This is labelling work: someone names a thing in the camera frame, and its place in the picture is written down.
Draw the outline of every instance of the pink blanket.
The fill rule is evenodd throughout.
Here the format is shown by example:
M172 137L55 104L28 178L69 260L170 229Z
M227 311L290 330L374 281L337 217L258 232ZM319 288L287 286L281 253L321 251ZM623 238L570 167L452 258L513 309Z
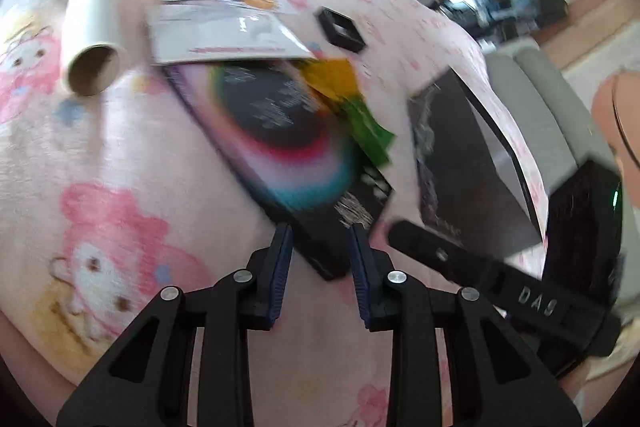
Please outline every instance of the pink blanket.
M396 217L419 222L406 100L447 67L509 139L544 230L542 179L471 37L415 0L289 2L297 13L283 22L318 54L341 55L315 22L319 6L354 19L368 43L349 58L372 113L397 136L383 172L395 195L373 241L398 269L452 288L382 234ZM78 383L159 288L214 283L274 229L149 66L140 3L120 0L129 69L86 99L58 85L64 10L65 0L0 0L0 311L33 346L33 367L37 352L55 369L33 396L51 386L68 393L65 382ZM382 425L390 340L364 329L351 279L326 283L295 255L276 329L250 336L257 425ZM448 414L446 393L443 402ZM52 419L58 406L42 408Z

